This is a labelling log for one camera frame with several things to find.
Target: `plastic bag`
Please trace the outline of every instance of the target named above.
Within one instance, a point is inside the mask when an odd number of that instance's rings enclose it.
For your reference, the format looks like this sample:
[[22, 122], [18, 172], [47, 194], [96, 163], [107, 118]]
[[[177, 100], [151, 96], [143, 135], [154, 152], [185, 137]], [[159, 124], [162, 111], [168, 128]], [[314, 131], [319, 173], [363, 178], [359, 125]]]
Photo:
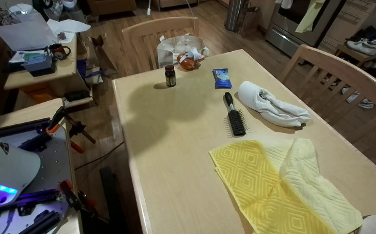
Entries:
[[202, 55], [202, 57], [195, 57], [198, 60], [208, 55], [208, 48], [204, 47], [203, 40], [198, 37], [181, 35], [168, 39], [164, 39], [164, 37], [162, 37], [158, 46], [159, 68], [169, 64], [177, 64], [177, 56], [180, 53], [191, 51], [191, 48], [197, 48], [198, 52]]

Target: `wooden chair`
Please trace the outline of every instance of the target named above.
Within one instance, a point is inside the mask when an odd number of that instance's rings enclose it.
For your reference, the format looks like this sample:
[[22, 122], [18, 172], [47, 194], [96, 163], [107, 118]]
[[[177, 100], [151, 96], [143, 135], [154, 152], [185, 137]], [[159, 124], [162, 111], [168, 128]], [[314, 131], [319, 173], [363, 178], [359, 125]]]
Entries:
[[[312, 65], [306, 76], [297, 76], [303, 68], [298, 64], [307, 61]], [[301, 46], [283, 72], [280, 81], [286, 86], [297, 83], [294, 91], [309, 107], [319, 113], [338, 131], [338, 124], [351, 143], [376, 130], [376, 78], [358, 66], [320, 50]], [[374, 103], [372, 109], [359, 108], [364, 99]]]
[[124, 29], [124, 48], [132, 74], [159, 68], [158, 44], [162, 35], [173, 38], [188, 33], [199, 35], [197, 17], [158, 18]]

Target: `white cloth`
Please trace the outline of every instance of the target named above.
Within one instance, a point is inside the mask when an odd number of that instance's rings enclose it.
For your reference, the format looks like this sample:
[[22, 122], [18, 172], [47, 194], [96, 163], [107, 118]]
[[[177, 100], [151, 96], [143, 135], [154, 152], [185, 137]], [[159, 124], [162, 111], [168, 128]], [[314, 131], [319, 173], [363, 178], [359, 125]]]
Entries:
[[306, 109], [276, 99], [267, 90], [245, 81], [238, 90], [240, 100], [249, 108], [258, 111], [266, 120], [286, 128], [302, 128], [310, 120]]
[[281, 4], [283, 9], [290, 9], [293, 5], [293, 0], [276, 0], [276, 4]]

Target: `small bottle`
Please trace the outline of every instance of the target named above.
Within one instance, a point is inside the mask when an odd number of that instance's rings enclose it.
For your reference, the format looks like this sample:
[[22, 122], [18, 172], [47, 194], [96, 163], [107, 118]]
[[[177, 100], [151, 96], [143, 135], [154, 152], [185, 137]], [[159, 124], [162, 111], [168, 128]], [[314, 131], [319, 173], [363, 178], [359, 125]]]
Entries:
[[168, 87], [176, 86], [176, 72], [173, 65], [165, 66], [165, 83]]

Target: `wooden floor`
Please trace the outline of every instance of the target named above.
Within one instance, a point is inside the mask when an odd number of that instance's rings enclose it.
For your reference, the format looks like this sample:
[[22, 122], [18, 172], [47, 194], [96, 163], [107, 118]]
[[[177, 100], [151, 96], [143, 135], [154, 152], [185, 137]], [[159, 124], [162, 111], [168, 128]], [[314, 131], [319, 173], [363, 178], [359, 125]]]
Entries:
[[[104, 48], [117, 68], [116, 78], [125, 77], [128, 70], [125, 53], [121, 46], [121, 29], [151, 18], [191, 16], [191, 12], [188, 8], [165, 12], [154, 11], [151, 16], [146, 16], [146, 8], [142, 8], [142, 5], [146, 5], [146, 3], [138, 3], [138, 5], [139, 9], [135, 12], [135, 16], [108, 17], [108, 20], [102, 20], [93, 24], [93, 29], [89, 33], [89, 35], [93, 37], [99, 34], [107, 35]], [[262, 33], [256, 30], [250, 31], [247, 35], [227, 31], [224, 27], [227, 12], [227, 7], [211, 0], [201, 3], [198, 7], [193, 8], [194, 16], [199, 17], [199, 34], [206, 46], [210, 48], [210, 53], [217, 55], [242, 48], [256, 61], [259, 61], [269, 73], [272, 73], [275, 77], [280, 77], [280, 73], [290, 59], [267, 43]], [[106, 79], [104, 83], [95, 86], [94, 96], [98, 103], [96, 107], [73, 113], [76, 120], [80, 120], [87, 125], [86, 130], [98, 141], [96, 144], [91, 144], [82, 135], [73, 138], [74, 142], [80, 143], [86, 150], [83, 155], [73, 155], [76, 168], [85, 165], [91, 160], [106, 156], [111, 150], [124, 142], [116, 103], [111, 89], [111, 79]], [[376, 152], [368, 154], [368, 157], [376, 163]], [[95, 161], [76, 170], [78, 187], [98, 202], [99, 213], [106, 219], [108, 217], [108, 208], [104, 202], [104, 194], [99, 178], [99, 168], [102, 167], [111, 167], [117, 174], [120, 182], [117, 183], [117, 187], [119, 191], [122, 193], [121, 195], [125, 195], [125, 207], [128, 209], [133, 209], [135, 206], [135, 202], [130, 196], [130, 178], [125, 165], [125, 147], [120, 146], [112, 154], [103, 157], [103, 160]]]

